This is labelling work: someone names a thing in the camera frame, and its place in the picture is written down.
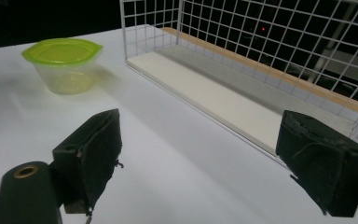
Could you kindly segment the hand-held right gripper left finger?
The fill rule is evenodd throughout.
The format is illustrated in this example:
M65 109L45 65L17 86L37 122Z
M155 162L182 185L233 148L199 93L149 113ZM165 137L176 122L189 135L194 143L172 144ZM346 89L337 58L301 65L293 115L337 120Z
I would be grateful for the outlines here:
M115 168L122 164L119 110L90 117L52 150L59 204L68 214L92 214Z

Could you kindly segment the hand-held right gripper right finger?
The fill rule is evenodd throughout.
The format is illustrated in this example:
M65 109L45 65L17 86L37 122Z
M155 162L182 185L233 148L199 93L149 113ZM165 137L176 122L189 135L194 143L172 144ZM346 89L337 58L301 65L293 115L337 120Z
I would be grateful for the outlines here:
M324 214L354 216L358 207L358 143L315 118L286 110L276 153Z

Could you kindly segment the clear container with green lid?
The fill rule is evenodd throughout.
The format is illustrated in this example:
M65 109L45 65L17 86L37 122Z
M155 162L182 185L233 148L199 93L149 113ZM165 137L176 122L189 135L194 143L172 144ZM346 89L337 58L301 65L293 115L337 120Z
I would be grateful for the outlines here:
M21 53L48 89L58 94L88 91L97 80L96 60L103 46L81 38L40 41Z

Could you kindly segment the white wire rack shelf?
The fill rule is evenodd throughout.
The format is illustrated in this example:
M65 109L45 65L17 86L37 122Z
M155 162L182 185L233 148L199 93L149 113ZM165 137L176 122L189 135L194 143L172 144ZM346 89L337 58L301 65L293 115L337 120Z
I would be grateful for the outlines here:
M119 0L128 66L274 156L286 110L358 143L358 0Z

